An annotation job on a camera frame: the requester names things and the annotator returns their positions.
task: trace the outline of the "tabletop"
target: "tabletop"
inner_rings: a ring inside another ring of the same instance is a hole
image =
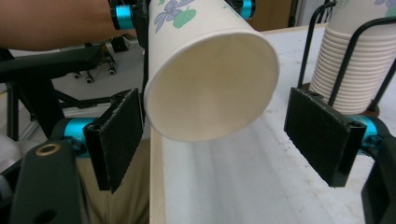
[[[324,26],[315,29],[304,82],[310,82]],[[361,189],[374,161],[358,156],[344,188],[329,188],[290,141],[283,126],[297,86],[307,27],[262,32],[279,57],[273,99],[238,133],[183,143],[151,132],[151,223],[364,223]],[[395,82],[379,107],[396,130]]]

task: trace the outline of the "stacked cup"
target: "stacked cup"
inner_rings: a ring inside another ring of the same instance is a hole
[[[327,103],[355,31],[367,21],[396,16],[386,0],[340,0],[326,27],[310,90]],[[370,28],[359,38],[333,107],[350,115],[364,112],[375,96],[396,53],[396,24]]]

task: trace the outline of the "black chair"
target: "black chair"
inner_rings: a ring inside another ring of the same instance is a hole
[[[51,80],[75,71],[91,70],[102,59],[101,46],[20,58],[14,58],[8,49],[0,49],[0,83],[7,84],[8,137],[19,140],[19,100],[47,137],[50,137],[55,124],[64,118],[60,100],[80,108],[91,106],[56,91]]]

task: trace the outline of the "chair wheel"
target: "chair wheel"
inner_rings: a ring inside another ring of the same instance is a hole
[[[80,78],[81,77],[81,73],[80,72],[76,72],[73,74],[74,78]]]
[[[110,75],[115,75],[116,74],[116,69],[114,68],[114,67],[111,67],[111,68],[109,68],[108,69],[108,73],[110,74]]]
[[[93,78],[92,78],[92,77],[86,77],[86,78],[85,78],[85,81],[86,81],[88,84],[93,83]]]

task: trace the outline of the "human arm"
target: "human arm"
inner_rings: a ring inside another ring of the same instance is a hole
[[[59,49],[125,33],[114,28],[107,0],[4,0],[0,7],[0,48]]]

